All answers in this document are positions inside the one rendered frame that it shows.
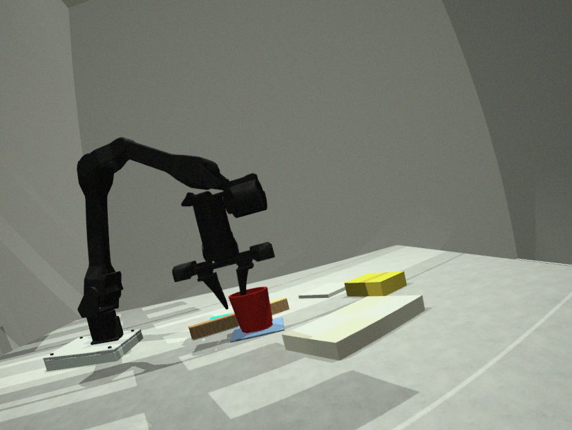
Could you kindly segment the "tan wooden plank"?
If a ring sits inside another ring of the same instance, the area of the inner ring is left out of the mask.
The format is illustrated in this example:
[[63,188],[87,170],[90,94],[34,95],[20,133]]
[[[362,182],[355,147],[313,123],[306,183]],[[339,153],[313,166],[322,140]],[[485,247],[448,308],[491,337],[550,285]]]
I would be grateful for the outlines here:
[[[285,310],[289,310],[289,305],[287,298],[279,298],[270,301],[271,313],[275,315]],[[211,319],[209,321],[204,321],[199,324],[194,324],[189,326],[191,338],[193,340],[199,339],[201,337],[206,337],[207,335],[212,335],[214,333],[219,333],[230,328],[239,326],[238,320],[236,319],[235,313],[225,315],[224,317],[219,317],[216,319]]]

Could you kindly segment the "yellow flat block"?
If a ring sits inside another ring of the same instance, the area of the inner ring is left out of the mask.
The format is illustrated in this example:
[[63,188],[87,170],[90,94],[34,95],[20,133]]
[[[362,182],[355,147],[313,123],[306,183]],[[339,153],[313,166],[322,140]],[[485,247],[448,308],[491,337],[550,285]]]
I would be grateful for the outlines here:
[[349,297],[386,296],[407,286],[404,272],[367,273],[344,284]]

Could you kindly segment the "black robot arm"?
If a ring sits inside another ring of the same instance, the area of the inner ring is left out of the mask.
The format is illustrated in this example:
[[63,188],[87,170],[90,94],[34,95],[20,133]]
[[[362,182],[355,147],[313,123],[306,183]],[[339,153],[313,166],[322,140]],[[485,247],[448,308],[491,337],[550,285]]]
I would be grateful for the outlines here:
[[206,158],[170,154],[123,137],[82,156],[77,163],[77,177],[86,199],[89,266],[77,310],[87,318],[91,345],[118,341],[123,335],[114,310],[119,308],[123,287],[121,272],[111,265],[107,196],[114,173],[128,160],[165,171],[190,188],[223,190],[214,195],[209,191],[196,195],[187,192],[181,206],[193,205],[198,228],[228,221],[226,211],[239,218],[267,209],[257,174],[229,181],[217,164]]

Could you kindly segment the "beige flat rectangular block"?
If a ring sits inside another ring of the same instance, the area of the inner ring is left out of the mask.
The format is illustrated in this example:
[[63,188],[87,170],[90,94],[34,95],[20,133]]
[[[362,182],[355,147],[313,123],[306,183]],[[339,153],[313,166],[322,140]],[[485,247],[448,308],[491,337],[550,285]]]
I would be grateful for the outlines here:
[[286,350],[340,361],[423,311],[423,295],[364,297],[281,335]]

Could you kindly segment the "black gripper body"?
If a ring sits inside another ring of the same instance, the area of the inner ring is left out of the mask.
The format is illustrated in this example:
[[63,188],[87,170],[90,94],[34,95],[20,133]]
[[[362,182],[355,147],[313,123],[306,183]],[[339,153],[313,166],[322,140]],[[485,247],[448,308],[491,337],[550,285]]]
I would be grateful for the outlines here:
[[[269,242],[253,245],[249,247],[249,251],[237,253],[229,221],[202,227],[199,232],[207,261],[202,263],[192,261],[175,266],[172,269],[174,282],[184,281],[195,275],[198,275],[198,278],[207,277],[213,274],[214,269],[233,264],[243,268],[252,265],[252,259],[262,261],[275,257],[272,244]],[[227,256],[233,258],[226,260]],[[212,263],[217,259],[220,262]]]

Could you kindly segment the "red cup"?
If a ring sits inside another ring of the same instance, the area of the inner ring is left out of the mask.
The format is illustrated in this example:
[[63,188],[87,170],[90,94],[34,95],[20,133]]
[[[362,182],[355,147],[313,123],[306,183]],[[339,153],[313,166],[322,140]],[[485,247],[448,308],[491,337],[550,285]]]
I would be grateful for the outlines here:
[[267,287],[248,289],[243,296],[234,293],[229,300],[242,332],[258,332],[273,325]]

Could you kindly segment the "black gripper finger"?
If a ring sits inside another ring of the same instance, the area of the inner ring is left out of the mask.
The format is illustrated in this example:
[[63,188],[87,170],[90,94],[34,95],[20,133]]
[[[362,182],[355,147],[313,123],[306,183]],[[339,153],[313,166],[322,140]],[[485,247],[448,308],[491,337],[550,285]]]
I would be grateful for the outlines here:
[[254,267],[254,264],[243,267],[243,268],[237,268],[236,269],[236,273],[237,273],[237,277],[238,277],[238,285],[240,286],[241,296],[246,295],[247,275],[248,275],[249,269],[252,269],[253,267]]
[[209,275],[207,277],[199,278],[198,281],[199,282],[203,281],[207,286],[209,286],[209,288],[217,296],[220,303],[224,306],[224,308],[226,310],[228,310],[229,307],[227,304],[227,300],[226,300],[224,292],[222,291],[222,287],[220,285],[220,282],[218,280],[217,272],[214,272],[212,275]]

